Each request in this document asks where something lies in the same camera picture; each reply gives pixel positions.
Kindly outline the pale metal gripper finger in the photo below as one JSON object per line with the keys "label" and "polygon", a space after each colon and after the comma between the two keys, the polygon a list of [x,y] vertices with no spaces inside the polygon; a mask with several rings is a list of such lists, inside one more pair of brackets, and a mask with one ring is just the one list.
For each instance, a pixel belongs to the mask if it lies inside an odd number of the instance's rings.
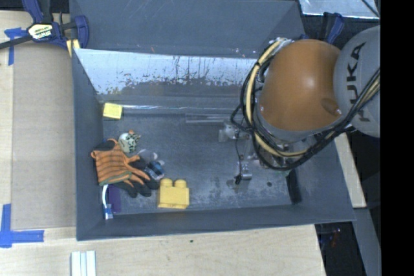
{"label": "pale metal gripper finger", "polygon": [[239,138],[240,130],[228,123],[224,123],[222,128],[219,129],[218,141],[219,142],[227,142],[230,140],[236,140]]}
{"label": "pale metal gripper finger", "polygon": [[248,181],[252,179],[252,173],[247,164],[239,163],[238,172],[234,177],[235,185],[239,185],[242,181]]}

